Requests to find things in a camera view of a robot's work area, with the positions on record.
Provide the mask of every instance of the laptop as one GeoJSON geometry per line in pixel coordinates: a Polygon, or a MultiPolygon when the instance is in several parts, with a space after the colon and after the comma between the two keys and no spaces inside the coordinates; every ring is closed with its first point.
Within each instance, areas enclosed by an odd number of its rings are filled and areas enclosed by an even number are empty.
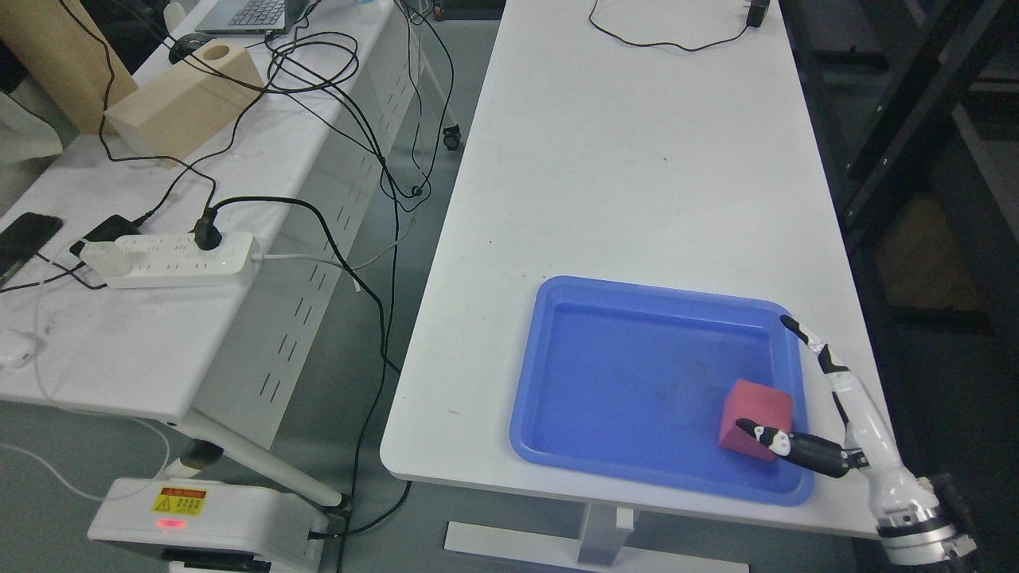
{"type": "Polygon", "coordinates": [[[282,34],[301,17],[308,0],[219,0],[195,32],[282,34]]]}

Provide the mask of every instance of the beige foam block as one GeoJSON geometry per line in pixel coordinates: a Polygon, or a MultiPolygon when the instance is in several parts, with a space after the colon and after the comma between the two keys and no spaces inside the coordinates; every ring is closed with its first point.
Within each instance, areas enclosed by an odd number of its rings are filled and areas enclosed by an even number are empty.
{"type": "MultiPolygon", "coordinates": [[[[78,0],[65,0],[67,8],[93,35],[105,43],[78,0]]],[[[82,30],[56,1],[0,0],[0,38],[43,90],[83,134],[98,134],[103,117],[103,96],[110,82],[103,44],[82,30]]],[[[113,104],[137,88],[120,58],[110,50],[113,104]]]]}
{"type": "Polygon", "coordinates": [[[136,154],[183,159],[232,124],[258,96],[210,67],[251,86],[265,85],[244,46],[213,40],[110,107],[106,117],[136,154]]]}

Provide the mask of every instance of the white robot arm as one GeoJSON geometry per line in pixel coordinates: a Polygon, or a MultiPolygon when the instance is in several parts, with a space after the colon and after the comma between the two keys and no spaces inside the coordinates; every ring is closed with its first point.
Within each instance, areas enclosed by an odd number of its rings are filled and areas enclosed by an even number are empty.
{"type": "Polygon", "coordinates": [[[870,485],[870,513],[889,560],[917,571],[973,572],[976,543],[971,532],[953,523],[935,488],[917,479],[899,456],[892,432],[860,379],[841,365],[828,346],[789,316],[783,324],[814,354],[832,383],[846,421],[846,448],[804,433],[787,433],[741,418],[737,425],[772,452],[809,470],[842,477],[851,469],[870,485]]]}

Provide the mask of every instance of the black phone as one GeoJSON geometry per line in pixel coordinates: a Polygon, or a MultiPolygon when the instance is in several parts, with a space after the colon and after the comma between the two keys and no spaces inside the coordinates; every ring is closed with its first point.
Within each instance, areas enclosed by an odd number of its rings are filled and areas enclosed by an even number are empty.
{"type": "Polygon", "coordinates": [[[0,287],[53,239],[63,226],[59,217],[24,213],[0,232],[0,287]]]}

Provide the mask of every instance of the white desk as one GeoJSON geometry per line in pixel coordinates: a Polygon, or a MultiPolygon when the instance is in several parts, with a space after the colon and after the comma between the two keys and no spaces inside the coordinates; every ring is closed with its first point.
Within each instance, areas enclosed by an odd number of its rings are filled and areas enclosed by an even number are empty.
{"type": "MultiPolygon", "coordinates": [[[[212,5],[199,4],[177,35],[193,30],[212,5]]],[[[391,2],[329,1],[311,17],[309,33],[320,31],[358,39],[361,68],[342,88],[364,108],[388,152],[414,94],[408,65],[415,74],[427,66],[418,61],[417,49],[408,61],[406,21],[391,2]]],[[[247,45],[258,39],[236,41],[247,45]]],[[[264,72],[267,51],[259,47],[252,53],[264,72]]],[[[318,48],[296,57],[326,76],[346,61],[341,52],[318,48]]],[[[161,48],[136,79],[144,84],[168,65],[161,48]]],[[[363,140],[332,98],[320,93],[300,98],[363,140]]],[[[221,149],[231,126],[191,157],[221,149]]],[[[130,155],[115,138],[112,147],[114,156],[130,155]]],[[[345,253],[378,189],[381,167],[286,97],[270,95],[242,120],[234,146],[200,169],[219,180],[217,199],[274,195],[312,202],[345,253]]],[[[70,255],[57,253],[62,245],[111,214],[133,219],[146,212],[178,171],[144,161],[110,163],[98,138],[83,136],[0,219],[0,227],[24,211],[61,217],[63,229],[43,253],[73,264],[70,255]]],[[[204,179],[186,176],[143,231],[187,232],[207,194],[204,179]]],[[[320,226],[303,209],[243,204],[224,209],[217,225],[224,232],[252,231],[265,252],[331,256],[320,226]]],[[[9,284],[38,281],[42,272],[43,264],[33,261],[9,284]]],[[[63,406],[164,422],[223,447],[228,457],[316,502],[336,505],[338,492],[268,452],[335,282],[331,267],[307,261],[266,262],[253,282],[238,287],[89,292],[63,279],[47,287],[42,298],[42,383],[63,406]]],[[[2,328],[32,332],[35,302],[34,289],[0,297],[2,328]]],[[[0,371],[0,398],[48,404],[31,364],[0,371]]]]}
{"type": "MultiPolygon", "coordinates": [[[[777,507],[545,467],[508,428],[538,287],[571,274],[774,301],[880,400],[775,2],[739,41],[684,54],[593,30],[588,0],[511,0],[381,446],[414,480],[874,537],[862,476],[777,507]]],[[[633,40],[729,38],[739,0],[602,1],[633,40]]],[[[812,433],[842,441],[802,353],[812,433]]]]}

